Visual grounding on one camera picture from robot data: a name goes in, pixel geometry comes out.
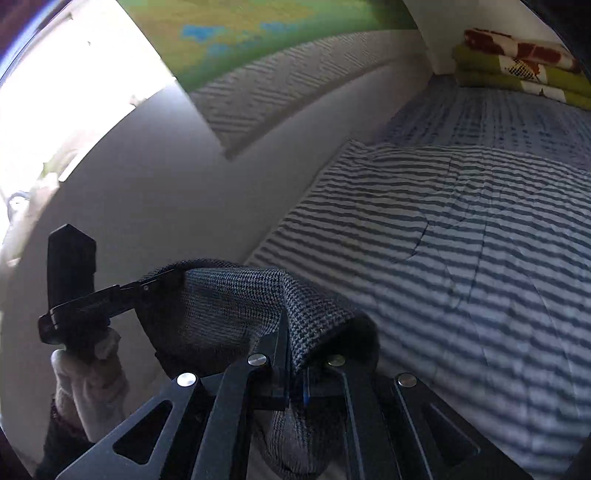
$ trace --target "colorful poster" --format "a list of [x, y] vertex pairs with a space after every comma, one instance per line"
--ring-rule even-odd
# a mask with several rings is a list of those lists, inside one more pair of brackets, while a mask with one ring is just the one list
[[402, 0], [118, 0], [186, 91], [285, 48], [416, 30]]

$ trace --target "stack of folded blankets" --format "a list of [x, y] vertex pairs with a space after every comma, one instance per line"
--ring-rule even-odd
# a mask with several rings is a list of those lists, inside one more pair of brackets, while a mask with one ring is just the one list
[[591, 83], [562, 45], [479, 28], [464, 38], [453, 50], [459, 85], [517, 90], [591, 110]]

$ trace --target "bed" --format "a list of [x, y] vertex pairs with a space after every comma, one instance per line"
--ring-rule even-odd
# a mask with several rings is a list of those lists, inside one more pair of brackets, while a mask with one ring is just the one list
[[536, 479], [591, 431], [591, 115], [435, 77], [253, 253], [346, 296]]

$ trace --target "white glove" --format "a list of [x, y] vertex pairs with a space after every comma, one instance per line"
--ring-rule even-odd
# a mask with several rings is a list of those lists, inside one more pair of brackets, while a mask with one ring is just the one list
[[73, 427], [83, 428], [93, 443], [125, 420], [123, 402], [129, 385], [117, 355], [120, 338], [109, 329], [96, 344], [96, 358], [90, 364], [65, 350], [51, 355], [57, 411]]

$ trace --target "metal screw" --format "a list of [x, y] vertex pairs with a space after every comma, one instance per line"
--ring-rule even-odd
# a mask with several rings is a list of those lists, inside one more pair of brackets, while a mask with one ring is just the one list
[[412, 388], [417, 384], [417, 377], [411, 374], [400, 374], [398, 376], [398, 385], [404, 388]]
[[248, 364], [252, 365], [253, 367], [260, 367], [266, 363], [267, 357], [262, 353], [253, 353], [250, 357], [248, 357]]
[[177, 377], [177, 383], [181, 387], [190, 387], [196, 381], [197, 381], [197, 377], [195, 377], [195, 375], [190, 374], [190, 373], [181, 374]]
[[327, 358], [327, 362], [331, 367], [342, 367], [345, 364], [345, 357], [343, 355], [331, 355]]

